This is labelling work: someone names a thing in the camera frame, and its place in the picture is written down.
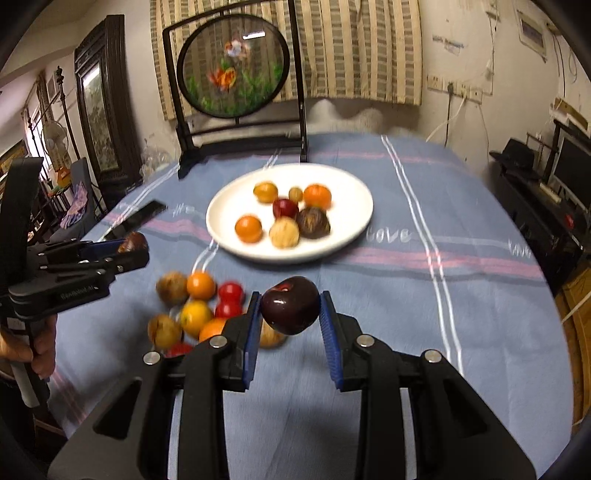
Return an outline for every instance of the red apple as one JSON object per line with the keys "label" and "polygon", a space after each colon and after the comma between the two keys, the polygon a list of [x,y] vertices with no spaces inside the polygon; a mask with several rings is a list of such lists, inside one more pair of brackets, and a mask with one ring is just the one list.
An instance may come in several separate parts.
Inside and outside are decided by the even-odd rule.
{"label": "red apple", "polygon": [[277,198],[273,201],[273,216],[279,217],[290,217],[295,219],[300,209],[297,203],[292,202],[290,199]]}

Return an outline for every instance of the framed painting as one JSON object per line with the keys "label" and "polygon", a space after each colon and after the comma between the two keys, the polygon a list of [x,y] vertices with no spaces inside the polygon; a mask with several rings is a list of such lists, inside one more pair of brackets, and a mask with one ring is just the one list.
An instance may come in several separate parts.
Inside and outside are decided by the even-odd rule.
{"label": "framed painting", "polygon": [[108,15],[74,51],[76,93],[90,164],[108,209],[141,182],[125,66],[123,15]]}

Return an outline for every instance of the blue tablecloth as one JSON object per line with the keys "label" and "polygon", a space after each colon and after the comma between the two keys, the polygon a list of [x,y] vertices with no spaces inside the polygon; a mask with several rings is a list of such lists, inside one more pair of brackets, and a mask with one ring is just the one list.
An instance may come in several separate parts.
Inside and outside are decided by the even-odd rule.
{"label": "blue tablecloth", "polygon": [[[570,438],[573,389],[566,340],[531,251],[495,198],[451,151],[408,138],[310,138],[310,162],[359,177],[374,216],[352,245],[323,261],[257,265],[212,241],[204,214],[230,181],[297,155],[212,158],[179,181],[177,166],[128,195],[87,238],[151,199],[168,211],[141,229],[147,268],[118,277],[107,299],[60,315],[50,408],[72,434],[131,359],[149,350],[147,321],[164,312],[154,286],[196,260],[219,281],[265,291],[304,275],[329,290],[364,332],[415,355],[442,351],[490,405],[539,475]],[[230,475],[353,478],[359,395],[334,389],[318,324],[259,354],[246,394],[225,394]]]}

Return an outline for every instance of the wall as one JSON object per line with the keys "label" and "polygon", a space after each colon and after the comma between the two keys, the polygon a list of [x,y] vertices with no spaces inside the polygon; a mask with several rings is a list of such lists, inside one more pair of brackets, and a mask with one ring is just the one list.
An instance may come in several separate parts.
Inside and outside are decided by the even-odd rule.
{"label": "wall", "polygon": [[15,122],[7,125],[0,134],[0,157],[4,155],[16,143],[20,142],[24,137],[23,125],[20,119],[15,119]]}
{"label": "wall", "polygon": [[99,0],[80,21],[80,40],[107,15],[125,15],[125,55],[129,79],[129,95],[135,118],[140,148],[144,139],[170,153],[178,150],[174,127],[164,120],[156,84],[150,6],[146,0]]}
{"label": "wall", "polygon": [[72,52],[80,43],[79,38],[77,22],[25,33],[0,72],[0,86]]}
{"label": "wall", "polygon": [[[515,4],[540,24],[545,24],[545,15],[530,1],[515,0]],[[489,186],[492,186],[492,180],[488,151],[502,150],[509,137],[525,141],[527,132],[545,132],[544,138],[551,137],[549,106],[559,91],[562,94],[562,80],[558,78],[550,33],[545,32],[548,59],[544,62],[536,52],[521,44],[513,5],[510,0],[498,0],[501,21],[495,41],[493,96],[485,96],[482,111],[476,104],[466,103],[450,128],[449,148],[465,158],[469,167]],[[471,84],[490,89],[491,83],[485,80],[483,72],[491,57],[491,35],[482,0],[420,0],[420,7],[425,76],[429,73],[453,80],[470,79]],[[97,1],[75,28],[78,42],[108,14],[125,15],[132,113],[141,145],[147,139],[170,153],[178,153],[174,127],[164,120],[160,107],[148,3],[145,0]],[[432,41],[433,35],[461,42],[465,48],[459,55],[450,53],[442,44]],[[567,64],[570,49],[564,40],[561,40],[561,46],[566,70],[566,99],[591,119],[591,83],[578,64],[578,80],[572,84],[573,77]],[[64,69],[67,92],[68,84],[73,85],[73,56],[60,59],[53,65],[57,63]],[[445,121],[447,101],[446,94],[429,91],[426,85],[420,108],[365,100],[310,100],[307,102],[309,132],[352,130],[426,138]],[[461,99],[453,99],[452,114],[460,103]],[[83,154],[85,148],[74,94],[69,97],[69,105],[74,134]],[[291,116],[294,108],[293,102],[271,105],[265,116]],[[200,117],[195,121],[200,127],[215,123]],[[433,141],[443,143],[444,135],[443,128]]]}

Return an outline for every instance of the electrical outlet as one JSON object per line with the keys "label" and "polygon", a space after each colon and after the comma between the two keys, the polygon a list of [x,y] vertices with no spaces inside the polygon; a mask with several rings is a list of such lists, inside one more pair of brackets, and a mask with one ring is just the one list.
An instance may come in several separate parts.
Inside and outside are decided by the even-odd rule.
{"label": "electrical outlet", "polygon": [[429,90],[443,91],[443,78],[437,75],[427,75],[427,88]]}
{"label": "electrical outlet", "polygon": [[472,102],[482,104],[482,89],[478,87],[470,87],[468,99]]}
{"label": "electrical outlet", "polygon": [[470,95],[470,85],[463,83],[463,82],[454,82],[453,84],[453,94],[457,95],[458,97],[468,97]]}

